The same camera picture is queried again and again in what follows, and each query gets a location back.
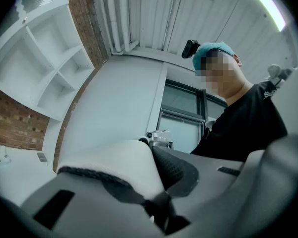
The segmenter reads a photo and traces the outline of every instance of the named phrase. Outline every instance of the white pipe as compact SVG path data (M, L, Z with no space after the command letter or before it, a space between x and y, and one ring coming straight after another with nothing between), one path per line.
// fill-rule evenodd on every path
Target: white pipe
M104 5L104 0L100 0L100 8L101 8L101 12L103 14L103 18L104 18L104 25L105 25L105 30L107 33L107 38L108 38L108 42L109 42L109 46L110 46L110 51L111 53L114 53L114 47L113 47L113 43L111 42L111 36L109 33L109 28L108 28L108 23L107 23L107 15L106 15L106 11L105 11L105 5Z
M118 26L117 26L117 18L116 18L116 10L115 10L115 0L107 0L108 3L108 11L109 18L111 23L111 29L113 31L114 44L117 52L122 50L120 46L119 34L118 34Z
M119 0L119 6L120 6L120 19L121 19L121 28L123 32L125 51L129 52L139 44L139 41L134 41L129 45L130 37L129 37L129 31L128 31L127 0Z

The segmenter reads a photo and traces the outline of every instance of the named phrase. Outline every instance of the small device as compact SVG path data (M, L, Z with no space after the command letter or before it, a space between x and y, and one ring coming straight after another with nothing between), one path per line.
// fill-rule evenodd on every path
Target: small device
M196 53L199 47L200 44L198 43L198 41L188 40L182 52L182 58L190 58Z

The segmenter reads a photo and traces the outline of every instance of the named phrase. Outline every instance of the white shelving unit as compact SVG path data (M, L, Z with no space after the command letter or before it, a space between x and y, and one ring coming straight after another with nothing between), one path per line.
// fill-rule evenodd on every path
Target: white shelving unit
M17 0L0 29L0 90L51 118L43 142L49 163L68 108L94 70L68 3Z

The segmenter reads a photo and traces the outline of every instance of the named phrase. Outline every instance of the corrugated ceiling panel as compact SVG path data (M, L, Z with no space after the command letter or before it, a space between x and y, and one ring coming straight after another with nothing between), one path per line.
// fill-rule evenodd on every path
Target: corrugated ceiling panel
M130 38L134 42L140 38L141 0L129 0Z
M268 77L267 67L293 64L283 32L259 0L238 0L218 42L224 41L236 52L243 73L252 82Z
M120 26L119 0L115 2ZM166 49L163 41L171 5ZM293 66L284 32L278 31L259 0L129 0L129 23L131 41L177 55L189 39L224 41L239 56L243 72L252 82L267 77L271 64ZM122 43L121 27L119 35Z
M181 0L168 52L180 55L189 39L214 42L237 0Z
M172 0L141 0L140 46L161 50ZM136 10L132 9L134 20ZM131 29L131 36L137 35L137 28Z

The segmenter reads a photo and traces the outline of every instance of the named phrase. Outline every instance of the glass pane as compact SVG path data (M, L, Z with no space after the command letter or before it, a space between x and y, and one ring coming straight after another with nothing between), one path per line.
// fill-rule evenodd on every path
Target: glass pane
M208 103L208 116L210 118L217 119L221 116L221 114L223 114L225 107L210 100L207 100L207 103Z
M164 87L162 104L197 114L197 96L194 93L172 86Z
M161 117L159 129L171 131L174 149L190 153L199 143L199 125L183 119Z

